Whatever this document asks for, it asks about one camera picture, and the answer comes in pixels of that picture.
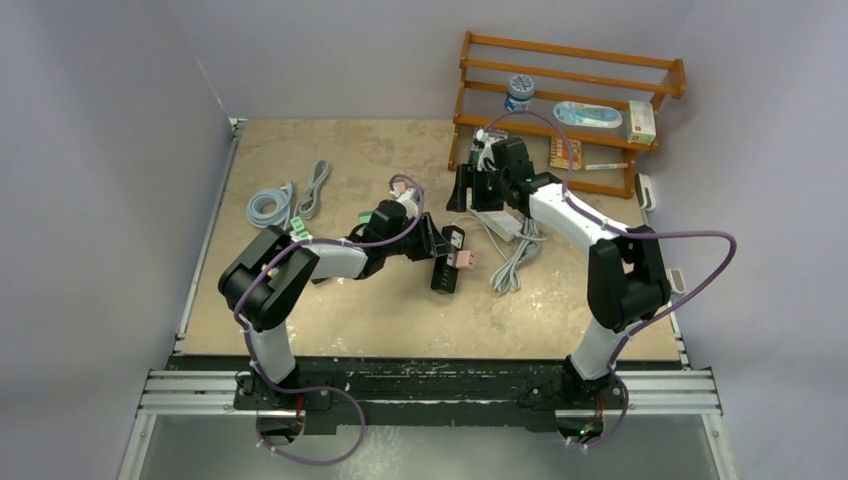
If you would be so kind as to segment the black power strip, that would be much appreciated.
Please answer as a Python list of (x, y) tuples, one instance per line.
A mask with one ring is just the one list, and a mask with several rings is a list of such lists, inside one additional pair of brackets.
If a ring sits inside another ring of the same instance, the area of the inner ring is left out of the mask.
[(443, 227), (441, 234), (448, 241), (450, 250), (447, 255), (435, 259), (430, 289), (440, 294), (453, 294), (459, 276), (458, 255), (464, 247), (466, 234), (456, 225)]

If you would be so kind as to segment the white power strip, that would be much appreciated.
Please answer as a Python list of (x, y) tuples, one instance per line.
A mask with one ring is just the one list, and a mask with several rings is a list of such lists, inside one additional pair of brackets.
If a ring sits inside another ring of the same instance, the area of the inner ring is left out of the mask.
[(521, 234), (522, 223), (506, 211), (471, 210), (471, 214), (504, 242), (511, 242)]

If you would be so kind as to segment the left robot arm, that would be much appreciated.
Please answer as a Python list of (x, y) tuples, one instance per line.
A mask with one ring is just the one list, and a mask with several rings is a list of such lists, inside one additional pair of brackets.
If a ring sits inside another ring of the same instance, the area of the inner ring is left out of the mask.
[(259, 395), (272, 408), (297, 399), (300, 383), (285, 321), (306, 286), (333, 278), (364, 280), (391, 256), (431, 260), (432, 290), (456, 290), (456, 262), (465, 232), (436, 226), (427, 212), (383, 200), (368, 220), (339, 240), (298, 239), (278, 226), (264, 228), (225, 269), (218, 292), (241, 327)]

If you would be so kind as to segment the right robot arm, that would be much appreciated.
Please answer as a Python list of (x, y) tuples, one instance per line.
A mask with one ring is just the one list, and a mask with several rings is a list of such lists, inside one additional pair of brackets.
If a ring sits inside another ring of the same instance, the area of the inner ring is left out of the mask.
[(586, 256), (591, 320), (561, 381), (564, 399), (584, 407), (599, 396), (600, 380), (611, 375), (625, 336), (670, 300), (659, 243), (650, 228), (614, 221), (570, 193), (564, 180), (536, 172), (521, 138), (479, 130), (472, 143), (478, 156), (456, 169), (448, 211), (510, 207)]

